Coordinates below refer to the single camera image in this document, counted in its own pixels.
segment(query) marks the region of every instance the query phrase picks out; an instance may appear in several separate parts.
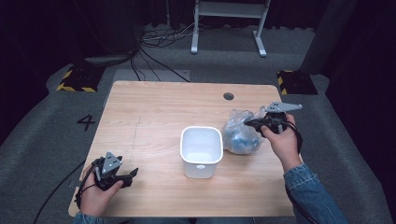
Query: white plastic container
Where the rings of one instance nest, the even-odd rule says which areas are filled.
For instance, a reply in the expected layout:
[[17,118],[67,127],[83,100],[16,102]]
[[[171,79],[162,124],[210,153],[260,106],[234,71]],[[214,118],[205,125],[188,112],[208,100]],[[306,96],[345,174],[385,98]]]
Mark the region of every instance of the white plastic container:
[[221,133],[218,129],[190,126],[183,130],[180,156],[184,174],[190,178],[210,178],[223,157]]

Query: plastic bag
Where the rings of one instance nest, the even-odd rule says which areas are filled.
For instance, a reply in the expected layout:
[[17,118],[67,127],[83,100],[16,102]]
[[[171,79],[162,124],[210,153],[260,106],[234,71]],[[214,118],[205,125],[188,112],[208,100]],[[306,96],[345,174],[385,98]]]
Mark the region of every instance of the plastic bag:
[[244,121],[256,118],[250,111],[233,110],[230,118],[221,130],[223,147],[235,154],[250,154],[262,144],[262,136]]

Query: denim sleeve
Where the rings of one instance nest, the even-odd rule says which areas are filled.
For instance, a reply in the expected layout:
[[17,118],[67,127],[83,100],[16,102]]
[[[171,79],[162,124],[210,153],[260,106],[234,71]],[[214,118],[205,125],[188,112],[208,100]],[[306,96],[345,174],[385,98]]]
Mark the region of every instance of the denim sleeve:
[[101,217],[88,216],[82,213],[77,213],[73,224],[104,224],[105,222]]
[[[284,174],[286,189],[294,201],[316,223],[347,223],[341,210],[306,164]],[[296,206],[297,223],[311,223]]]

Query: metal stand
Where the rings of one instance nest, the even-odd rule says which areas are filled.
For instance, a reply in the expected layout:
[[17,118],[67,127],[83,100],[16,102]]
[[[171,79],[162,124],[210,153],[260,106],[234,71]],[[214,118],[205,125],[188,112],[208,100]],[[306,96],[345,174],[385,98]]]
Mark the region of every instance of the metal stand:
[[266,0],[264,4],[200,2],[200,0],[195,0],[194,31],[192,34],[191,53],[196,54],[198,52],[199,16],[220,16],[260,19],[259,30],[253,31],[253,36],[260,55],[262,57],[267,56],[261,35],[270,3],[271,0]]

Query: person's right hand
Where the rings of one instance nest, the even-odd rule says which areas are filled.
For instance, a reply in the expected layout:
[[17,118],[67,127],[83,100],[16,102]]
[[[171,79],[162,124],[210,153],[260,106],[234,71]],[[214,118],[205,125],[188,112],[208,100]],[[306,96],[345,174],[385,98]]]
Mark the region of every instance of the person's right hand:
[[[85,176],[89,170],[90,166],[84,170],[83,176]],[[89,216],[100,217],[105,212],[110,200],[122,187],[123,182],[119,180],[110,189],[102,191],[95,185],[93,172],[94,170],[88,174],[89,177],[83,187],[86,190],[81,194],[79,212]]]
[[[293,115],[286,114],[286,119],[295,124]],[[297,137],[291,128],[287,128],[283,133],[273,133],[264,125],[262,133],[271,142],[271,147],[282,162],[285,172],[303,163],[297,150]]]

